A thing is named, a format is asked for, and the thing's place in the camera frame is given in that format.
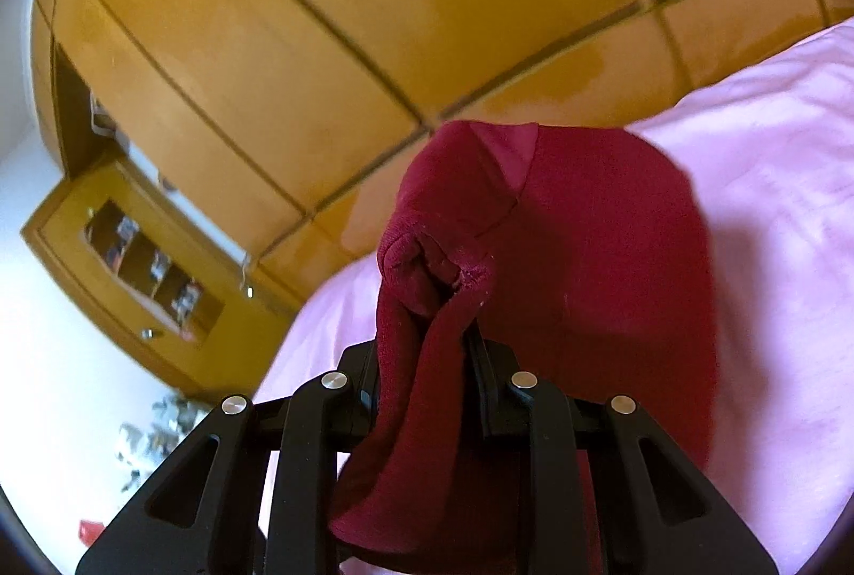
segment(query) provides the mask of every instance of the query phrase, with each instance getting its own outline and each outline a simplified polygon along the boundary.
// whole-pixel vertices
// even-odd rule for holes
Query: pink bedsheet
[[[721,383],[706,472],[793,575],[854,492],[854,19],[631,130],[691,175],[710,225]],[[326,282],[257,399],[373,338],[378,289],[373,255]]]

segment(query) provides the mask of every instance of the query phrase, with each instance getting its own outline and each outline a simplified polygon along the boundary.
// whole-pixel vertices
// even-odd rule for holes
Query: silver rivet
[[[230,396],[222,403],[222,410],[229,416],[237,416],[238,413],[242,413],[246,410],[247,405],[249,405],[249,402],[246,401],[246,397],[234,395]]]
[[[611,408],[617,413],[624,413],[626,416],[629,413],[634,413],[638,405],[630,396],[618,395],[611,400]]]
[[[335,370],[332,373],[326,373],[326,375],[323,375],[323,379],[320,380],[320,383],[323,384],[323,387],[326,387],[327,390],[340,390],[341,387],[347,384],[347,376],[344,373],[339,373]]]
[[[520,390],[530,390],[532,387],[536,387],[536,375],[534,373],[527,373],[524,370],[514,373],[510,381],[514,387],[519,387]]]

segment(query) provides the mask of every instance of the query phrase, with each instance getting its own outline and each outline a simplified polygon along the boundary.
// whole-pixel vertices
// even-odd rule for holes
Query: black clamp
[[[634,400],[567,397],[520,371],[512,350],[477,326],[464,346],[484,443],[529,451],[519,575],[589,572],[578,450],[587,451],[607,575],[776,575],[736,512]],[[326,526],[336,453],[370,432],[379,383],[367,342],[293,396],[259,405],[228,397],[131,497],[77,575],[337,575],[349,551]],[[257,524],[273,450],[265,540]]]

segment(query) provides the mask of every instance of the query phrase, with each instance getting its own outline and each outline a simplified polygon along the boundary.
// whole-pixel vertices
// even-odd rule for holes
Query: red knit garment
[[[445,124],[377,254],[382,391],[330,529],[403,572],[512,572],[518,457],[463,413],[477,318],[567,395],[628,394],[701,467],[716,385],[706,227],[687,177],[618,129]]]

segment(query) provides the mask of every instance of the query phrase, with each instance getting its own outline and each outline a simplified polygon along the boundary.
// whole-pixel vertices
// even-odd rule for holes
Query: wooden cabinet
[[[130,161],[64,181],[24,229],[59,285],[139,363],[189,396],[252,394],[297,303],[240,268]]]

